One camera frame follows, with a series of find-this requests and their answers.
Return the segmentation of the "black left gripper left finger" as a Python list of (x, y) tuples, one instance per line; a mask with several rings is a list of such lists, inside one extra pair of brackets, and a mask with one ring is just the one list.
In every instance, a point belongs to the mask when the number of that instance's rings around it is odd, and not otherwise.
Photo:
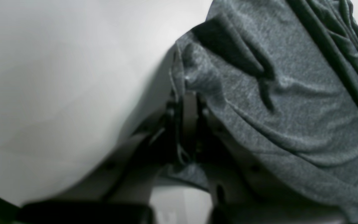
[(183, 98), (171, 96), (124, 143), (74, 186), (27, 203), (19, 224), (155, 224), (149, 199), (169, 164), (183, 163)]

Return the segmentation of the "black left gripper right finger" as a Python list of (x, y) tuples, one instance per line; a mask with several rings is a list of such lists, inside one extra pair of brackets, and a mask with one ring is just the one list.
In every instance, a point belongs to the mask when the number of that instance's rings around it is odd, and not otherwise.
[(337, 207), (308, 200), (278, 180), (195, 93), (184, 96), (184, 148), (207, 176), (209, 224), (346, 224)]

